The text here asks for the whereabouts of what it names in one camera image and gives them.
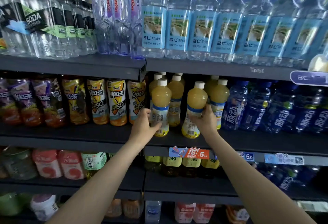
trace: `blue price tag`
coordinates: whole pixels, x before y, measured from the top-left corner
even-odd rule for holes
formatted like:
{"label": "blue price tag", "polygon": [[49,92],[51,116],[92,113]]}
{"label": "blue price tag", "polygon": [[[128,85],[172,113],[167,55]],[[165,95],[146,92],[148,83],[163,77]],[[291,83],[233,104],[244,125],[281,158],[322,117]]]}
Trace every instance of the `blue price tag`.
{"label": "blue price tag", "polygon": [[247,162],[254,162],[254,153],[251,152],[238,152],[239,156],[241,156]]}
{"label": "blue price tag", "polygon": [[290,79],[298,85],[326,86],[328,87],[328,73],[317,71],[292,71]]}
{"label": "blue price tag", "polygon": [[170,147],[169,157],[184,157],[188,148]]}

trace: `white bottle cap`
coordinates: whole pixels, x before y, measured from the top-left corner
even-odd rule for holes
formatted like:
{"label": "white bottle cap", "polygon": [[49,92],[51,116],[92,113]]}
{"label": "white bottle cap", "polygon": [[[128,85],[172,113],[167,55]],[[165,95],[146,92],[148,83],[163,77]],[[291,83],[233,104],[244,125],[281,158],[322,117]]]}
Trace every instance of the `white bottle cap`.
{"label": "white bottle cap", "polygon": [[218,75],[212,75],[212,76],[211,76],[211,79],[212,79],[212,80],[218,80],[218,79],[219,79],[219,76],[218,76]]}
{"label": "white bottle cap", "polygon": [[160,73],[156,73],[156,74],[154,75],[154,80],[158,80],[158,79],[161,79],[161,78],[163,78],[163,75],[160,74]]}
{"label": "white bottle cap", "polygon": [[219,81],[217,82],[217,84],[221,84],[221,85],[227,85],[228,80],[227,79],[219,79]]}
{"label": "white bottle cap", "polygon": [[172,81],[181,81],[181,76],[180,75],[173,75]]}
{"label": "white bottle cap", "polygon": [[167,80],[166,79],[158,79],[157,81],[157,86],[166,86],[167,85]]}
{"label": "white bottle cap", "polygon": [[205,86],[205,82],[202,82],[202,81],[196,81],[195,82],[195,88],[198,88],[198,89],[203,89]]}

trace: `blue label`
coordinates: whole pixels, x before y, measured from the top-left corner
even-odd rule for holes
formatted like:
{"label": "blue label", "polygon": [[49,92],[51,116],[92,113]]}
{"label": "blue label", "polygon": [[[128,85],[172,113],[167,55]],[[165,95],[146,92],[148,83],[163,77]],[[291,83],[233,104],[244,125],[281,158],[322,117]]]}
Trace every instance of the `blue label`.
{"label": "blue label", "polygon": [[255,109],[252,107],[248,107],[247,105],[245,108],[243,123],[245,123],[246,125],[252,125],[253,128],[256,129],[260,125],[264,113],[265,108]]}
{"label": "blue label", "polygon": [[187,50],[190,10],[168,10],[166,43],[168,50]]}
{"label": "blue label", "polygon": [[189,51],[210,52],[217,12],[194,11],[190,24]]}
{"label": "blue label", "polygon": [[316,110],[313,116],[313,121],[311,128],[315,129],[316,132],[321,132],[327,126],[328,123],[328,110],[324,108],[319,108]]}
{"label": "blue label", "polygon": [[317,54],[322,54],[328,44],[328,20],[324,19],[319,30],[309,48],[309,58],[313,58]]}
{"label": "blue label", "polygon": [[160,6],[143,6],[142,19],[142,47],[164,49],[166,8]]}
{"label": "blue label", "polygon": [[245,99],[232,98],[223,111],[223,125],[238,127],[243,115]]}
{"label": "blue label", "polygon": [[301,58],[308,52],[321,19],[298,19],[286,45],[284,57]]}
{"label": "blue label", "polygon": [[233,54],[241,23],[241,13],[220,13],[217,17],[211,52]]}
{"label": "blue label", "polygon": [[296,18],[272,17],[265,32],[261,56],[282,57]]}
{"label": "blue label", "polygon": [[309,126],[314,113],[315,109],[302,108],[294,105],[286,119],[286,128],[304,130]]}
{"label": "blue label", "polygon": [[298,85],[328,86],[328,74],[316,71],[292,71],[290,79]]}
{"label": "blue label", "polygon": [[248,15],[242,19],[242,32],[238,40],[238,53],[258,55],[270,16]]}

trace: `bottle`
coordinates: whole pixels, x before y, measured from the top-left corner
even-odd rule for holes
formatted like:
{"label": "bottle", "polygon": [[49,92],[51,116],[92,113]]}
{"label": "bottle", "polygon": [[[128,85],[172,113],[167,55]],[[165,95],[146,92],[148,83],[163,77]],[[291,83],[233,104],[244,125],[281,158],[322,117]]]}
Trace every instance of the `bottle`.
{"label": "bottle", "polygon": [[107,161],[105,152],[81,152],[81,156],[87,179],[93,177]]}
{"label": "bottle", "polygon": [[141,0],[130,0],[131,6],[131,57],[134,59],[144,59],[142,55],[142,12]]}
{"label": "bottle", "polygon": [[241,17],[245,4],[243,0],[220,0],[216,11],[219,12],[209,60],[230,63],[233,59],[238,33],[241,28]]}
{"label": "bottle", "polygon": [[145,224],[159,223],[161,208],[161,201],[145,201]]}
{"label": "bottle", "polygon": [[72,0],[61,0],[61,3],[63,4],[66,35],[70,47],[70,57],[76,57],[80,55],[81,49],[79,39],[76,37]]}
{"label": "bottle", "polygon": [[234,63],[265,65],[266,59],[263,62],[258,56],[272,15],[272,8],[270,0],[252,0],[249,3],[242,18]]}
{"label": "bottle", "polygon": [[200,117],[206,105],[207,93],[204,90],[205,83],[196,81],[193,89],[189,90],[187,96],[187,113],[182,126],[182,134],[187,138],[197,138],[200,134],[195,123],[191,122],[191,115]]}
{"label": "bottle", "polygon": [[145,57],[164,57],[167,1],[142,0],[142,54]]}
{"label": "bottle", "polygon": [[309,126],[321,100],[322,89],[300,86],[294,98],[293,108],[289,111],[289,115],[282,129],[289,132],[304,131]]}
{"label": "bottle", "polygon": [[227,105],[223,110],[221,124],[224,129],[236,130],[240,125],[241,118],[247,104],[248,81],[237,81],[230,89]]}
{"label": "bottle", "polygon": [[75,28],[73,27],[72,7],[62,2],[62,0],[55,1],[58,3],[55,18],[61,18],[61,20],[56,20],[56,22],[60,23],[61,27],[64,28],[66,35],[65,47],[67,47],[68,55],[70,57],[77,57],[79,56],[79,50],[76,44]]}
{"label": "bottle", "polygon": [[20,109],[23,123],[28,127],[36,127],[44,123],[42,112],[38,109],[33,86],[26,78],[7,79],[8,89]]}
{"label": "bottle", "polygon": [[205,61],[212,46],[217,0],[195,0],[192,7],[187,58]]}
{"label": "bottle", "polygon": [[227,83],[227,79],[219,79],[217,85],[211,91],[210,105],[216,117],[216,129],[221,128],[223,109],[230,94],[226,86]]}
{"label": "bottle", "polygon": [[161,79],[161,78],[163,78],[163,75],[160,73],[156,73],[156,74],[154,74],[154,81],[152,81],[149,84],[149,98],[150,98],[149,108],[150,108],[150,110],[153,110],[152,91],[154,90],[154,88],[156,88],[158,79]]}
{"label": "bottle", "polygon": [[186,158],[182,159],[182,167],[180,168],[180,175],[184,177],[196,177],[197,168],[200,166],[201,159]]}
{"label": "bottle", "polygon": [[113,126],[123,126],[128,122],[126,115],[125,80],[108,79],[109,119]]}
{"label": "bottle", "polygon": [[272,82],[260,82],[247,96],[247,105],[241,119],[240,128],[255,131],[262,120],[271,96],[269,87]]}
{"label": "bottle", "polygon": [[167,85],[171,90],[171,102],[169,108],[168,122],[170,127],[176,127],[180,125],[180,113],[181,113],[181,100],[184,91],[184,85],[181,82],[181,76],[178,74],[173,75],[172,81]]}
{"label": "bottle", "polygon": [[97,125],[107,124],[109,122],[109,113],[105,79],[100,77],[89,78],[87,86],[90,94],[93,122]]}
{"label": "bottle", "polygon": [[83,10],[84,30],[85,30],[85,41],[87,44],[88,54],[95,54],[95,42],[92,31],[92,16],[88,10],[89,3],[82,1],[81,9]]}
{"label": "bottle", "polygon": [[197,170],[197,176],[207,179],[213,179],[216,169],[219,167],[219,160],[215,159],[202,159],[200,166]]}
{"label": "bottle", "polygon": [[128,81],[130,99],[129,121],[133,125],[141,109],[145,107],[146,82]]}
{"label": "bottle", "polygon": [[0,0],[4,14],[0,20],[2,42],[0,52],[12,56],[35,57],[31,33],[25,29],[27,22],[23,7],[28,7],[27,0]]}
{"label": "bottle", "polygon": [[169,0],[165,57],[186,59],[192,0]]}
{"label": "bottle", "polygon": [[159,156],[145,156],[144,168],[147,171],[160,172],[162,167],[162,157]]}
{"label": "bottle", "polygon": [[27,21],[26,30],[31,33],[36,57],[69,58],[67,37],[62,25],[61,4],[57,0],[28,1],[29,7],[23,11]]}
{"label": "bottle", "polygon": [[309,64],[309,59],[305,60],[306,53],[325,16],[326,9],[320,0],[302,2],[299,17],[290,34],[280,66],[301,68],[303,62]]}
{"label": "bottle", "polygon": [[267,59],[266,64],[280,63],[298,15],[299,5],[295,0],[277,0],[274,3],[260,51],[262,59]]}
{"label": "bottle", "polygon": [[89,122],[85,101],[84,81],[74,76],[65,76],[62,80],[64,93],[68,99],[71,123],[83,125]]}
{"label": "bottle", "polygon": [[85,29],[84,29],[84,21],[83,21],[83,12],[78,7],[80,5],[81,0],[69,0],[72,6],[73,12],[73,21],[76,35],[76,43],[79,48],[80,56],[88,55],[88,50],[85,41]]}
{"label": "bottle", "polygon": [[155,126],[158,122],[162,126],[155,133],[157,137],[164,137],[169,132],[168,113],[171,101],[171,90],[167,87],[166,79],[158,79],[157,87],[152,91],[153,110],[151,126]]}
{"label": "bottle", "polygon": [[2,121],[8,125],[19,125],[22,123],[18,107],[14,97],[10,94],[7,79],[0,76],[0,112]]}
{"label": "bottle", "polygon": [[207,93],[207,102],[206,102],[207,104],[210,103],[211,92],[213,88],[217,85],[218,80],[219,80],[218,75],[212,75],[211,78],[205,83],[204,90]]}
{"label": "bottle", "polygon": [[324,92],[320,106],[315,110],[307,131],[311,133],[321,133],[328,127],[328,93]]}
{"label": "bottle", "polygon": [[56,77],[41,75],[32,80],[35,95],[43,107],[48,127],[58,128],[66,124],[66,114],[62,103],[62,94]]}
{"label": "bottle", "polygon": [[163,75],[163,79],[166,79],[167,80],[166,72],[158,72],[158,73],[162,74]]}
{"label": "bottle", "polygon": [[260,129],[269,133],[278,133],[293,108],[293,99],[295,98],[295,89],[298,85],[285,83],[278,88],[271,97],[268,109],[265,111]]}
{"label": "bottle", "polygon": [[116,31],[115,53],[130,55],[131,9],[129,0],[114,0],[114,22]]}
{"label": "bottle", "polygon": [[180,172],[182,157],[163,157],[161,174],[164,176],[177,177]]}

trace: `shelf label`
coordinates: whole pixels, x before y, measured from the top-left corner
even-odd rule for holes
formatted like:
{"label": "shelf label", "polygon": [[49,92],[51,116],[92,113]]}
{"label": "shelf label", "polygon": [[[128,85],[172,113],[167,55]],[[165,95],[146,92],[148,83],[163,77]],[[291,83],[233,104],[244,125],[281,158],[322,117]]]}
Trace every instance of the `shelf label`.
{"label": "shelf label", "polygon": [[317,71],[292,71],[290,79],[298,85],[328,87],[328,73]]}
{"label": "shelf label", "polygon": [[247,162],[254,162],[254,153],[251,152],[238,152],[239,156],[241,156]]}
{"label": "shelf label", "polygon": [[310,212],[328,212],[327,202],[296,201],[297,205]]}
{"label": "shelf label", "polygon": [[264,154],[267,164],[304,165],[304,158],[300,155],[289,155],[286,153]]}
{"label": "shelf label", "polygon": [[210,159],[210,150],[199,149],[197,147],[179,148],[174,146],[174,147],[170,147],[169,157]]}

